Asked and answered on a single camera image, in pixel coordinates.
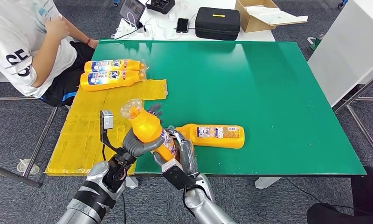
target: detergent bottle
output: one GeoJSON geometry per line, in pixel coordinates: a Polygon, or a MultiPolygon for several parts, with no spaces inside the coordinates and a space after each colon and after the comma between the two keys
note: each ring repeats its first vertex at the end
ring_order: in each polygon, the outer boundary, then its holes
{"type": "Polygon", "coordinates": [[[196,146],[239,149],[244,145],[244,129],[235,125],[195,125],[177,127],[196,146]]]}
{"type": "Polygon", "coordinates": [[[144,80],[146,80],[145,70],[85,72],[81,75],[81,87],[83,90],[90,92],[131,86],[144,80]]]}
{"type": "Polygon", "coordinates": [[[85,72],[100,72],[114,70],[140,71],[145,67],[145,60],[142,60],[141,62],[131,59],[89,61],[85,63],[85,72]]]}
{"type": "Polygon", "coordinates": [[[177,149],[173,139],[160,125],[159,118],[144,110],[140,99],[127,101],[121,108],[121,115],[129,119],[133,133],[140,141],[147,143],[159,136],[165,139],[165,142],[152,153],[158,152],[166,161],[176,157],[177,149]]]}

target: white table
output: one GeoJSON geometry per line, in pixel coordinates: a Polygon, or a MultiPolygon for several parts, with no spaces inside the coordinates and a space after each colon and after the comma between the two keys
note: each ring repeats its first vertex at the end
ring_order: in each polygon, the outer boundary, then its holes
{"type": "Polygon", "coordinates": [[[308,61],[331,106],[373,78],[373,0],[350,0],[308,61]]]}
{"type": "MultiPolygon", "coordinates": [[[[125,36],[123,40],[174,40],[174,41],[210,41],[209,39],[201,39],[195,35],[195,30],[191,29],[188,33],[180,35],[175,32],[178,18],[186,18],[190,20],[190,28],[195,28],[196,14],[200,7],[211,8],[226,8],[234,9],[235,0],[184,0],[177,1],[177,4],[166,15],[159,12],[146,9],[141,16],[140,22],[143,23],[149,30],[149,35],[144,35],[143,32],[135,32],[131,35],[125,36]],[[171,21],[169,14],[175,14],[176,19],[171,21]]],[[[127,26],[127,22],[121,21],[114,38],[119,38],[134,29],[127,26]]],[[[270,30],[245,33],[240,29],[237,41],[275,41],[270,30]]],[[[255,182],[258,189],[264,189],[279,180],[280,177],[261,177],[255,182]]]]}

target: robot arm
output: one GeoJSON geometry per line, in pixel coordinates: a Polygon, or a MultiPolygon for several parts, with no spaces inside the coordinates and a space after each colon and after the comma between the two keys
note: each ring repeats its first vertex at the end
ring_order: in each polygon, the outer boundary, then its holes
{"type": "Polygon", "coordinates": [[[126,151],[96,164],[57,224],[99,224],[126,187],[127,170],[136,160],[126,151]]]}
{"type": "MultiPolygon", "coordinates": [[[[100,117],[101,141],[116,154],[109,161],[102,161],[92,168],[57,224],[100,224],[125,189],[127,171],[136,161],[136,157],[158,148],[164,142],[164,139],[160,138],[154,142],[142,143],[129,131],[123,143],[126,149],[115,148],[107,137],[107,129],[112,128],[112,114],[109,111],[101,111],[100,117]]],[[[184,190],[185,207],[200,224],[235,224],[233,219],[215,204],[210,182],[198,171],[191,141],[184,139],[182,134],[174,129],[166,130],[179,143],[181,163],[176,159],[165,163],[158,153],[153,156],[162,168],[162,175],[177,189],[184,190]]]]}
{"type": "MultiPolygon", "coordinates": [[[[152,112],[156,112],[159,107],[150,109],[152,112]]],[[[102,161],[92,168],[57,224],[101,223],[125,189],[127,171],[136,161],[136,157],[158,148],[164,142],[163,138],[158,138],[153,142],[142,143],[132,131],[129,131],[125,136],[123,148],[115,148],[111,145],[107,136],[107,130],[112,128],[112,113],[101,111],[101,142],[115,151],[116,154],[109,161],[102,161]]]]}
{"type": "Polygon", "coordinates": [[[173,159],[161,165],[162,175],[177,189],[184,189],[184,205],[199,224],[236,224],[215,204],[214,194],[206,175],[199,172],[194,147],[181,133],[166,129],[179,143],[180,163],[173,159]]]}

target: bottle label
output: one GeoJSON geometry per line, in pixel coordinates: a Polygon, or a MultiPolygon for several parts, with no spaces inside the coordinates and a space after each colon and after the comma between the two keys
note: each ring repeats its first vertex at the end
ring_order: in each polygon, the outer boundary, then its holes
{"type": "Polygon", "coordinates": [[[169,149],[170,153],[172,155],[175,155],[176,153],[176,147],[175,147],[175,144],[174,144],[174,141],[173,139],[170,137],[169,133],[167,133],[167,131],[165,131],[163,129],[162,131],[162,134],[160,135],[161,137],[163,137],[165,139],[165,142],[163,143],[163,145],[169,149]]]}
{"type": "Polygon", "coordinates": [[[120,70],[123,65],[126,68],[127,60],[105,60],[92,62],[92,72],[120,70]]]}
{"type": "Polygon", "coordinates": [[[237,139],[240,137],[238,127],[197,127],[198,138],[237,139]]]}
{"type": "Polygon", "coordinates": [[[101,72],[91,72],[88,74],[88,84],[89,85],[100,85],[108,84],[111,80],[116,81],[120,77],[123,80],[126,79],[126,71],[123,70],[122,74],[119,71],[101,71],[101,72]]]}

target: yellow plastic bag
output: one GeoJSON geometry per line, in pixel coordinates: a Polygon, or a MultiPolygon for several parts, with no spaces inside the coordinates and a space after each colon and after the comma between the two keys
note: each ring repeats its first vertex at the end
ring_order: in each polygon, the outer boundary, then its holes
{"type": "MultiPolygon", "coordinates": [[[[59,140],[45,170],[49,176],[84,176],[94,164],[103,161],[100,142],[100,110],[114,114],[114,128],[108,137],[115,147],[122,146],[130,123],[120,115],[121,106],[128,100],[165,99],[166,80],[146,80],[130,87],[114,88],[96,92],[79,89],[69,111],[59,140]]],[[[105,148],[105,157],[110,159],[114,152],[105,148]]],[[[128,174],[134,173],[134,166],[128,174]]]]}

